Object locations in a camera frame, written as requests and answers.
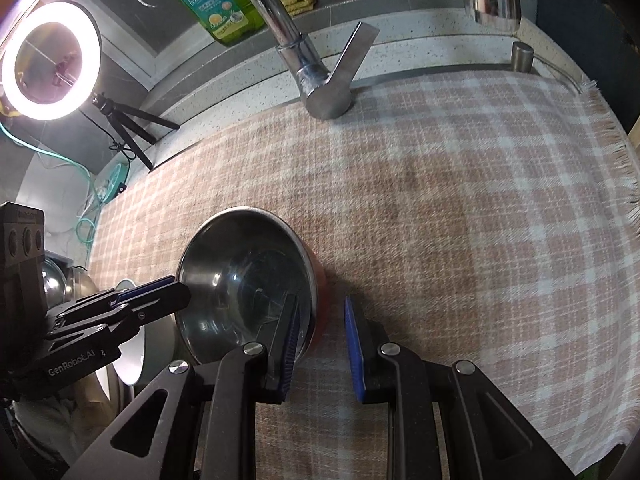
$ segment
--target bowl rim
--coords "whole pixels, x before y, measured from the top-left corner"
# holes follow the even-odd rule
[[[180,260],[178,261],[178,265],[176,267],[175,279],[176,279],[177,282],[180,281],[180,270],[182,269],[182,264],[184,262],[184,258],[187,255],[187,252],[189,251],[191,246],[195,243],[195,241],[198,238],[198,236],[200,235],[200,233],[202,231],[204,231],[204,229],[206,229],[211,223],[213,223],[214,221],[219,220],[220,217],[228,216],[230,214],[237,214],[237,213],[256,214],[256,215],[262,216],[262,217],[266,218],[267,220],[269,220],[269,221],[273,222],[274,224],[276,224],[278,227],[280,227],[285,232],[285,234],[290,238],[290,240],[293,241],[294,245],[296,246],[296,249],[298,250],[298,253],[302,257],[302,261],[303,261],[304,266],[305,266],[306,275],[307,275],[308,280],[309,280],[309,288],[310,288],[310,291],[311,291],[311,313],[310,313],[310,316],[309,316],[309,326],[306,329],[305,337],[304,337],[304,339],[302,341],[302,348],[300,350],[300,353],[296,356],[296,362],[298,362],[306,354],[306,352],[307,352],[307,350],[309,348],[309,345],[313,341],[314,335],[316,333],[316,327],[317,327],[316,320],[317,320],[317,317],[318,317],[318,299],[319,299],[320,292],[318,290],[318,280],[316,279],[316,272],[314,270],[314,266],[313,266],[313,263],[311,261],[311,257],[309,256],[308,249],[306,248],[305,243],[296,234],[296,232],[290,227],[290,225],[287,224],[282,218],[280,218],[279,216],[275,215],[274,213],[272,213],[270,211],[267,211],[266,209],[261,209],[259,207],[254,207],[254,206],[249,206],[249,205],[233,206],[233,207],[229,207],[227,209],[223,209],[222,211],[220,211],[218,213],[215,213],[215,215],[210,216],[209,218],[207,218],[198,227],[198,229],[196,230],[195,234],[191,237],[191,240],[189,241],[187,246],[184,248],[184,251],[182,252],[182,255],[180,256]],[[178,320],[177,320],[177,317],[180,317],[179,314],[180,314],[180,311],[175,312],[174,314],[172,314],[172,317],[174,318],[174,323],[176,325],[176,328],[178,329],[178,334],[180,335],[180,339],[184,342],[184,345],[187,347],[187,349],[189,350],[190,354],[198,362],[198,364],[204,364],[194,354],[191,344],[189,344],[188,341],[183,336],[182,330],[180,328],[180,323],[178,323]]]

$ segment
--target ring light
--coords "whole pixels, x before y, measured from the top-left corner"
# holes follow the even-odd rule
[[[82,55],[78,79],[60,101],[40,104],[27,98],[15,78],[18,52],[26,38],[45,23],[59,23],[76,37]],[[91,95],[100,71],[100,36],[92,19],[70,2],[52,2],[34,10],[14,31],[2,57],[4,94],[22,115],[48,121],[64,117],[84,103]]]

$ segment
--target tripod leg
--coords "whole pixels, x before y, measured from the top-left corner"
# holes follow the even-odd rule
[[[129,146],[133,150],[133,152],[138,156],[140,161],[142,161],[142,164],[148,167],[149,170],[152,170],[154,168],[154,165],[147,158],[147,156],[145,155],[145,152],[142,151],[140,146],[138,146],[136,142],[131,138],[131,136],[129,135],[128,131],[124,128],[124,126],[120,124],[120,121],[118,120],[119,118],[120,118],[119,116],[114,116],[114,114],[107,115],[109,124],[113,127],[114,130],[116,130],[120,138],[124,140],[127,143],[127,146]]]
[[[148,142],[152,146],[156,142],[158,142],[153,135],[151,135],[150,133],[146,132],[144,130],[144,128],[142,128],[142,126],[137,124],[136,121],[134,121],[130,117],[126,116],[123,112],[121,112],[119,110],[114,110],[113,114],[118,118],[118,120],[120,121],[120,123],[124,127],[128,128],[129,130],[134,132],[137,136],[140,137],[140,139],[146,140],[146,142]]]
[[[129,105],[115,103],[114,108],[120,112],[133,115],[134,117],[139,117],[140,119],[151,121],[152,123],[160,124],[161,126],[166,126],[167,128],[171,128],[172,130],[180,129],[180,124],[172,123],[171,121],[167,121],[166,119],[150,114],[149,112],[143,112],[142,110],[138,110],[137,108],[132,108]]]

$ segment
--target plaid cloth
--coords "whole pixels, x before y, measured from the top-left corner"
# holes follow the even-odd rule
[[[423,359],[468,358],[574,470],[640,425],[638,160],[595,88],[428,75],[364,89],[335,121],[300,104],[217,132],[104,208],[100,287],[175,272],[209,216],[279,215],[332,286],[290,401],[260,406],[260,478],[384,478],[386,411],[360,406],[345,294]]]

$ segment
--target metal bowl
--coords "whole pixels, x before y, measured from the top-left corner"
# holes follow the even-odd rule
[[[73,267],[71,275],[66,280],[65,301],[80,300],[100,292],[94,280],[80,267]]]
[[[60,267],[50,258],[45,258],[42,263],[42,283],[44,284],[44,297],[47,300],[47,309],[65,303],[66,279]]]
[[[184,251],[176,278],[191,301],[175,313],[187,348],[209,363],[255,340],[278,319],[287,293],[298,297],[296,359],[326,324],[326,277],[302,240],[280,218],[254,207],[226,209],[207,220]]]

